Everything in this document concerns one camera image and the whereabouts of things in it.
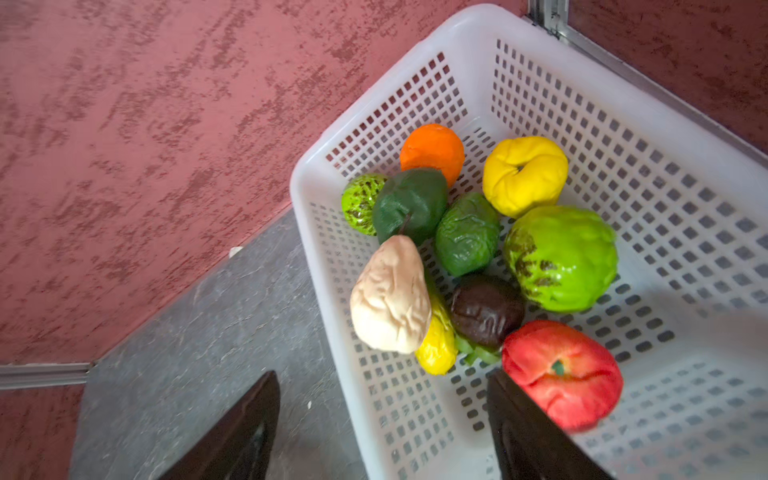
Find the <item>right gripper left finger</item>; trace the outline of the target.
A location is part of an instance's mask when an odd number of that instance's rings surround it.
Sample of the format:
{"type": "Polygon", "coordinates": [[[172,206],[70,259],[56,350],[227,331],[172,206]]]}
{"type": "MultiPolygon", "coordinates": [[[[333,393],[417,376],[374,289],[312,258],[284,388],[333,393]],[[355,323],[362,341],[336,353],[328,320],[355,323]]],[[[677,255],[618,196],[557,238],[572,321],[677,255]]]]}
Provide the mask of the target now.
{"type": "Polygon", "coordinates": [[[278,378],[268,371],[162,477],[264,479],[279,412],[278,378]]]}

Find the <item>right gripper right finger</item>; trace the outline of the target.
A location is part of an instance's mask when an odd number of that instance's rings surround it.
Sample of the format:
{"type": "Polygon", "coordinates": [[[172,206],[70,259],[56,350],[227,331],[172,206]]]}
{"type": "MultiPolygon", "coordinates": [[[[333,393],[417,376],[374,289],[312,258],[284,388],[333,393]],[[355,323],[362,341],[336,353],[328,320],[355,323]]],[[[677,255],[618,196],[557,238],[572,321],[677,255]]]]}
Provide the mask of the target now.
{"type": "Polygon", "coordinates": [[[487,411],[504,479],[611,479],[500,369],[489,377],[487,411]]]}

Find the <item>red apple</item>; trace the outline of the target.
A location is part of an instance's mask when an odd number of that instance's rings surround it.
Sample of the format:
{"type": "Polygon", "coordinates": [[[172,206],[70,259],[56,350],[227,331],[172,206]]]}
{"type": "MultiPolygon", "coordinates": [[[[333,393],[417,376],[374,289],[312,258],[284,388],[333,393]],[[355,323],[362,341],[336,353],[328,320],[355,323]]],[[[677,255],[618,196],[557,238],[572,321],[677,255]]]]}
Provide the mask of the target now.
{"type": "Polygon", "coordinates": [[[528,322],[506,338],[501,355],[504,371],[567,432],[593,428],[619,403],[624,382],[616,360],[567,325],[528,322]]]}

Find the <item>green pepper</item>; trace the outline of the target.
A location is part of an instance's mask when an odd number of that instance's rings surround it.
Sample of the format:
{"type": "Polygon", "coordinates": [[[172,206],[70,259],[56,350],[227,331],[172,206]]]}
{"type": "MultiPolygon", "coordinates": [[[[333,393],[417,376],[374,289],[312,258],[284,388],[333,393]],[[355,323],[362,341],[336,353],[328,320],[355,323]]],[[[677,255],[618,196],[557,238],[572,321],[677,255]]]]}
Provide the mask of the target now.
{"type": "Polygon", "coordinates": [[[425,272],[432,317],[422,345],[415,352],[420,366],[430,375],[445,375],[455,364],[458,349],[445,299],[431,274],[425,272]]]}

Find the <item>dark purple mangosteen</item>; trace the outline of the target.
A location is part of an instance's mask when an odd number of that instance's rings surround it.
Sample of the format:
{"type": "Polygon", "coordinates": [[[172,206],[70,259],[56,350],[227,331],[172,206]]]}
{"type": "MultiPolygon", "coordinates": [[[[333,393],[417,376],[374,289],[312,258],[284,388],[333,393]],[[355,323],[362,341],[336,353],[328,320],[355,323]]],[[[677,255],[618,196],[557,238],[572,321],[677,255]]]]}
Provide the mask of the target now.
{"type": "Polygon", "coordinates": [[[450,320],[456,345],[471,365],[500,361],[505,339],[523,323],[525,298],[516,283],[485,274],[460,279],[452,297],[450,320]]]}

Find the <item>light green bumpy fruit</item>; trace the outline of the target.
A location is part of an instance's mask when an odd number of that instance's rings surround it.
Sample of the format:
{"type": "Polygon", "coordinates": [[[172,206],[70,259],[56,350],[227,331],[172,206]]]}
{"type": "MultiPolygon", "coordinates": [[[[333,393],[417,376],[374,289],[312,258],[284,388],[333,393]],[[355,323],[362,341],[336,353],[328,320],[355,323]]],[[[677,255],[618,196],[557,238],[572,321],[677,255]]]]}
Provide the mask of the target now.
{"type": "Polygon", "coordinates": [[[571,206],[527,212],[502,253],[525,297],[552,312],[589,309],[618,270],[614,230],[595,212],[571,206]]]}

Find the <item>yellow fruit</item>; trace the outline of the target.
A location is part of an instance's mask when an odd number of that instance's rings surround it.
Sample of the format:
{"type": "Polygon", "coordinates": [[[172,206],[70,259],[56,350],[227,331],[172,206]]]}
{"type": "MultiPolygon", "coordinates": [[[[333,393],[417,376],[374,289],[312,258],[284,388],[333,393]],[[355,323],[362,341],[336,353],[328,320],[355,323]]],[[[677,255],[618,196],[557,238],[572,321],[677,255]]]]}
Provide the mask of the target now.
{"type": "Polygon", "coordinates": [[[568,177],[568,159],[539,136],[500,142],[485,161],[482,190],[501,214],[520,218],[534,207],[554,205],[568,177]]]}

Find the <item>small green fruit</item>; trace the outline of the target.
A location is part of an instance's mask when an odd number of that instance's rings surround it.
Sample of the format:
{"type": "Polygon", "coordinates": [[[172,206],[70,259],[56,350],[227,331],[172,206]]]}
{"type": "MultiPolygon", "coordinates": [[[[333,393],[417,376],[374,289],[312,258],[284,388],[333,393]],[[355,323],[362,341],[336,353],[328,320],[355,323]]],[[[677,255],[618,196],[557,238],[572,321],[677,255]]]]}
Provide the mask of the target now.
{"type": "Polygon", "coordinates": [[[341,207],[347,223],[356,231],[375,236],[373,208],[379,192],[388,177],[379,173],[368,173],[353,179],[344,189],[341,207]]]}

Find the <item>white plastic basket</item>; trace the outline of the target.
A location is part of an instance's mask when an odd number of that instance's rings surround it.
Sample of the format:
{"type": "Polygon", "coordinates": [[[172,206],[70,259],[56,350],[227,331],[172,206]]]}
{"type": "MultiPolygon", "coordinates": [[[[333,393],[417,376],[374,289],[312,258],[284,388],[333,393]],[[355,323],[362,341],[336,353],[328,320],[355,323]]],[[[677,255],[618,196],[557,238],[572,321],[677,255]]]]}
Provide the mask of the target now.
{"type": "Polygon", "coordinates": [[[376,239],[344,221],[353,178],[399,168],[415,128],[465,146],[453,195],[480,190],[503,140],[569,159],[561,202],[616,233],[618,275],[561,321],[604,345],[621,401],[576,444],[620,479],[767,475],[767,171],[689,119],[509,12],[474,6],[418,43],[297,163],[290,193],[326,334],[371,479],[496,479],[492,367],[426,374],[369,349],[349,296],[376,239]]]}

